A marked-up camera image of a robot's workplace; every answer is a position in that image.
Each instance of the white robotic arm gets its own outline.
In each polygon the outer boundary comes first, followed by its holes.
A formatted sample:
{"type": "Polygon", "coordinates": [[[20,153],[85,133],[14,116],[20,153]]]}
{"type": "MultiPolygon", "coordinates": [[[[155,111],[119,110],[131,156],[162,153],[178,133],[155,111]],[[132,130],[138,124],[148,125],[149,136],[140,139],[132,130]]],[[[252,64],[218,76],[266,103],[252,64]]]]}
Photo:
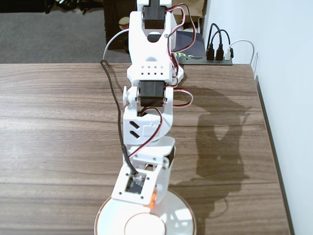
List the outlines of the white robotic arm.
{"type": "MultiPolygon", "coordinates": [[[[183,9],[171,5],[171,0],[137,0],[138,11],[130,15],[132,65],[127,78],[131,87],[124,87],[123,104],[128,105],[123,116],[123,139],[120,133],[123,165],[111,198],[96,217],[95,235],[196,234],[192,210],[181,197],[168,191],[176,150],[174,138],[165,136],[173,124],[173,93],[188,92],[176,88],[183,69],[173,55],[179,25],[171,13],[174,8],[182,13],[183,9]]],[[[189,46],[195,40],[193,28],[189,46]]]]}
{"type": "MultiPolygon", "coordinates": [[[[175,140],[165,135],[173,123],[172,86],[177,83],[176,72],[168,55],[168,48],[171,51],[175,47],[176,33],[170,38],[169,35],[177,24],[173,14],[166,12],[164,29],[145,29],[145,18],[143,11],[140,11],[145,4],[149,5],[149,1],[138,1],[139,11],[130,15],[129,51],[132,65],[127,70],[127,78],[132,87],[128,90],[124,88],[123,93],[123,103],[129,103],[123,116],[124,144],[138,174],[133,175],[124,161],[112,198],[148,205],[153,194],[156,204],[164,197],[175,154],[175,140]],[[150,42],[149,34],[159,35],[159,39],[150,42]],[[150,144],[132,154],[154,134],[160,123],[160,116],[155,110],[147,110],[147,114],[141,116],[140,106],[159,106],[163,122],[150,144]]],[[[171,1],[163,4],[170,6],[171,1]]],[[[178,82],[182,78],[183,69],[179,67],[178,82]]]]}

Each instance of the black plug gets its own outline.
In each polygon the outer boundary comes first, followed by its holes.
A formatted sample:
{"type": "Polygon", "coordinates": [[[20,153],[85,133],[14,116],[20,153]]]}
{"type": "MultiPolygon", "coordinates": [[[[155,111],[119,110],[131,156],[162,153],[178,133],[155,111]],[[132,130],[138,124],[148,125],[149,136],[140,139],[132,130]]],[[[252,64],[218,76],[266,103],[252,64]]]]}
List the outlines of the black plug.
{"type": "Polygon", "coordinates": [[[206,50],[206,60],[214,60],[214,48],[212,43],[210,43],[209,48],[206,50]]]}
{"type": "Polygon", "coordinates": [[[234,58],[234,50],[233,50],[233,48],[230,48],[230,57],[234,58]]]}
{"type": "Polygon", "coordinates": [[[223,60],[223,59],[224,59],[223,44],[219,44],[219,48],[216,50],[216,60],[223,60]]]}

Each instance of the wooden table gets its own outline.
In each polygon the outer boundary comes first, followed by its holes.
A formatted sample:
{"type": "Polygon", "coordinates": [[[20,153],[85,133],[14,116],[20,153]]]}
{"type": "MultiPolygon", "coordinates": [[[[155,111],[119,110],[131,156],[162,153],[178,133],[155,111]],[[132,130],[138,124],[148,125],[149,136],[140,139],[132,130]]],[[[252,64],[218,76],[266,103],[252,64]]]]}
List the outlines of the wooden table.
{"type": "MultiPolygon", "coordinates": [[[[128,66],[110,68],[120,100],[128,66]]],[[[170,189],[197,234],[289,234],[250,66],[184,69],[170,189]]],[[[0,65],[0,234],[92,235],[121,167],[116,119],[100,64],[0,65]]]]}

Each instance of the gray mat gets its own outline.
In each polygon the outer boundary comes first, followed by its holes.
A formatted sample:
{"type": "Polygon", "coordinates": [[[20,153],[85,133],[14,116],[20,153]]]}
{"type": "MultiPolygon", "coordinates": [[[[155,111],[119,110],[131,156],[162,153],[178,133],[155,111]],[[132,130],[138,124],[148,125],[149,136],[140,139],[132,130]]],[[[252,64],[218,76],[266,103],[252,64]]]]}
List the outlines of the gray mat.
{"type": "MultiPolygon", "coordinates": [[[[98,63],[105,47],[103,10],[0,14],[0,63],[98,63]]],[[[124,50],[110,63],[130,62],[124,50]]]]}

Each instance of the power strip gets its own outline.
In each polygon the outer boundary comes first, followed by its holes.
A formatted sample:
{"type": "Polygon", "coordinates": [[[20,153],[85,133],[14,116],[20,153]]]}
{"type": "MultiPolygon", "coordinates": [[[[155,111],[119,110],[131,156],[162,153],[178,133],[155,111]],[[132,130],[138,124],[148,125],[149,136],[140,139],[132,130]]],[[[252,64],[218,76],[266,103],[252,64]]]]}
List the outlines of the power strip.
{"type": "Polygon", "coordinates": [[[179,58],[181,65],[233,65],[232,59],[230,60],[206,60],[206,57],[186,57],[179,58]]]}

